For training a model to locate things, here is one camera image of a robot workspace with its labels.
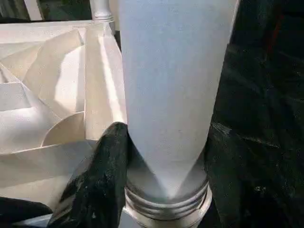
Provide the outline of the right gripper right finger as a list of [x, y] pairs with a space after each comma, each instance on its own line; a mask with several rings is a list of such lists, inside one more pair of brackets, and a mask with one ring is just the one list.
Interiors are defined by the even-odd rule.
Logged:
[[224, 228], [301, 228], [304, 157], [212, 123], [205, 171]]

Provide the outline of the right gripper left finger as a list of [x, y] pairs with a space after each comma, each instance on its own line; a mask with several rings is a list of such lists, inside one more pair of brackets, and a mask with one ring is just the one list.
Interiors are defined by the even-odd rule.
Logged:
[[125, 206], [129, 135], [114, 122], [81, 161], [55, 206], [49, 228], [117, 228]]

